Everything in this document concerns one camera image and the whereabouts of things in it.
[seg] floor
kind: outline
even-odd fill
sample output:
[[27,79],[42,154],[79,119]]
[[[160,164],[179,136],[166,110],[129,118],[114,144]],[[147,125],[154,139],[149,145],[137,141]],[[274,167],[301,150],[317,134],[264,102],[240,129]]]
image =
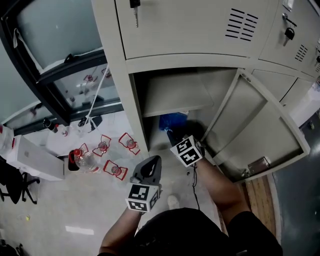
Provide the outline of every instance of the floor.
[[320,255],[320,119],[317,115],[311,119],[315,129],[302,129],[310,154],[273,174],[284,256]]
[[[96,256],[104,235],[126,208],[126,183],[132,173],[130,168],[124,181],[107,173],[74,172],[67,173],[63,181],[42,180],[39,187],[32,188],[38,194],[37,205],[28,199],[18,204],[8,198],[0,201],[1,233],[12,246],[22,243],[30,256]],[[186,169],[168,152],[162,155],[160,183],[160,199],[142,217],[140,227],[168,209],[170,194],[178,197],[181,207],[197,208],[193,176],[187,176]],[[217,209],[199,181],[196,193],[200,209],[219,227]]]

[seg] black shirt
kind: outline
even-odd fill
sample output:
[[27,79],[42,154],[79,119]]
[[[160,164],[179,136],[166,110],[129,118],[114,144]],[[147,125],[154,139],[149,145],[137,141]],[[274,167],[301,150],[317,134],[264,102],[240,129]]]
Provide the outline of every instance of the black shirt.
[[[123,248],[123,255],[282,256],[273,234],[249,211],[236,215],[220,231],[203,212],[182,208],[149,220]],[[110,256],[101,253],[99,256]]]

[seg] key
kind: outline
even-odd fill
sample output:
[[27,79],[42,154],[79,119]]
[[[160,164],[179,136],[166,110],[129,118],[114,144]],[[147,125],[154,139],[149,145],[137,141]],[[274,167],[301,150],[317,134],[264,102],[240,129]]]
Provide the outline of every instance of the key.
[[289,40],[292,40],[294,37],[295,37],[295,31],[291,28],[291,27],[288,27],[285,32],[284,32],[284,35],[285,35],[285,41],[283,43],[283,46],[286,46],[286,44],[288,43]]
[[135,27],[139,26],[138,22],[138,7],[141,5],[140,0],[130,0],[130,8],[133,8],[133,14],[135,17]]

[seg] window frame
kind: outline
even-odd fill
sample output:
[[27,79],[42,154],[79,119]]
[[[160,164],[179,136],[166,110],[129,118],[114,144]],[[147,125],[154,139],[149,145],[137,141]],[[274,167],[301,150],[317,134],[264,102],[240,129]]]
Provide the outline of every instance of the window frame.
[[[19,28],[17,15],[33,0],[2,0],[0,3],[0,39],[4,49],[12,61],[26,85],[34,95],[42,102],[52,116],[48,118],[57,124],[68,126],[71,121],[81,120],[85,117],[90,106],[82,106],[72,109],[67,99],[59,91],[54,81],[77,72],[87,70],[99,65],[107,64],[104,50],[97,50],[64,63],[40,74],[35,63],[29,56],[22,43],[14,48],[14,29]],[[122,111],[123,107],[119,98],[107,102],[97,102],[94,105],[92,115],[104,115]],[[15,135],[23,135],[44,129],[42,120],[35,121],[14,130]]]

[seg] black cable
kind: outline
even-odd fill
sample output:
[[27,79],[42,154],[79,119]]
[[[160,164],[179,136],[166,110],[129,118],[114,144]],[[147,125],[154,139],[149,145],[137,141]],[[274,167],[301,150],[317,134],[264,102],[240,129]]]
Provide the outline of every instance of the black cable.
[[196,187],[197,181],[198,181],[197,172],[196,172],[197,166],[196,166],[196,164],[194,164],[194,166],[191,165],[191,167],[193,167],[193,184],[192,184],[193,194],[194,194],[194,197],[195,197],[195,200],[196,200],[196,204],[198,205],[198,210],[200,211],[198,197],[197,197],[196,190],[195,190],[195,187]]

